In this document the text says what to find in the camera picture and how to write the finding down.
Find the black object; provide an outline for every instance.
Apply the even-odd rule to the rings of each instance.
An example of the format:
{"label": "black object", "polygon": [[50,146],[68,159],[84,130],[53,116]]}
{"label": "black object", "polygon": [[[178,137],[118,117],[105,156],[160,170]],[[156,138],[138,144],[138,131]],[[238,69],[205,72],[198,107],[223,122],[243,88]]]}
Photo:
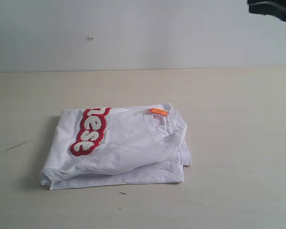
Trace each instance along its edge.
{"label": "black object", "polygon": [[250,13],[272,15],[286,21],[286,0],[248,0],[248,5]]}

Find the wall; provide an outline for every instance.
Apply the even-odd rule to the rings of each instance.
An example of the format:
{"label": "wall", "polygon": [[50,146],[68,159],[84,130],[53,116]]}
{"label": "wall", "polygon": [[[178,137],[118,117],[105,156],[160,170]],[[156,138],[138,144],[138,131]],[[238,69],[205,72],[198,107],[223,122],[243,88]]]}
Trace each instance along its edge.
{"label": "wall", "polygon": [[286,65],[286,23],[245,0],[0,0],[0,72],[257,65]]}

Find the red patch with white text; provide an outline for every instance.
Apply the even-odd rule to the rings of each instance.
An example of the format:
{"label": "red patch with white text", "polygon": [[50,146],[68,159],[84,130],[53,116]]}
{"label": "red patch with white text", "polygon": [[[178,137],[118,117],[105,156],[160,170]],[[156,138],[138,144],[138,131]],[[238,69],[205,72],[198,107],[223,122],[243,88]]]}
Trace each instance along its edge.
{"label": "red patch with white text", "polygon": [[70,146],[70,151],[74,156],[88,155],[99,146],[100,141],[104,138],[105,116],[110,109],[93,108],[84,111],[76,142]]}

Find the orange tag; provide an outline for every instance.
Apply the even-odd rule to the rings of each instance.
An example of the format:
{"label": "orange tag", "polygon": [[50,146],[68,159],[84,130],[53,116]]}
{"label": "orange tag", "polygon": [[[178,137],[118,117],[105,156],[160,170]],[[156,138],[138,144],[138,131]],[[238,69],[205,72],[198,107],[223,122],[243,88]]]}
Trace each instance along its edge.
{"label": "orange tag", "polygon": [[167,116],[167,111],[159,109],[159,108],[151,108],[149,109],[149,111],[154,114],[163,115],[165,117]]}

